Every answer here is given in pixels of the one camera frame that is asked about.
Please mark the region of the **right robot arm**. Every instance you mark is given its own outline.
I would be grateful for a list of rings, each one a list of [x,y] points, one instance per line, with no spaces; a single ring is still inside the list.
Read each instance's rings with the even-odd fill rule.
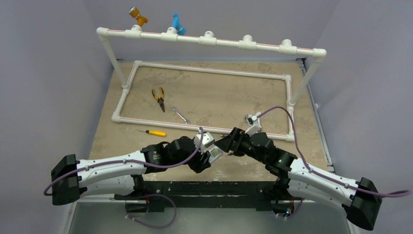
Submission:
[[[345,178],[305,164],[302,158],[276,147],[264,132],[250,136],[234,128],[216,141],[215,146],[226,153],[232,151],[235,156],[249,156],[262,163],[278,177],[279,182],[273,186],[277,197],[291,195],[343,208],[348,221],[367,231],[374,229],[382,198],[371,180]]]

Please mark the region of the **white remote control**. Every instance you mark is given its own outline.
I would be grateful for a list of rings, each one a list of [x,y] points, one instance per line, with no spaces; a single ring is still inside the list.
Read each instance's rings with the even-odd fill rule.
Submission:
[[[214,146],[208,149],[206,154],[208,155],[208,163],[212,164],[223,155],[223,151],[219,147]]]

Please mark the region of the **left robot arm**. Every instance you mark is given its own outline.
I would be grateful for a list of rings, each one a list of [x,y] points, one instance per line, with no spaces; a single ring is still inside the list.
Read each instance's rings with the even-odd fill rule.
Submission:
[[[140,199],[145,194],[140,176],[180,165],[188,165],[200,173],[223,154],[214,143],[209,134],[198,134],[193,139],[183,136],[106,159],[78,160],[74,154],[66,155],[51,170],[52,183],[44,194],[52,197],[55,206],[90,195],[115,194]]]

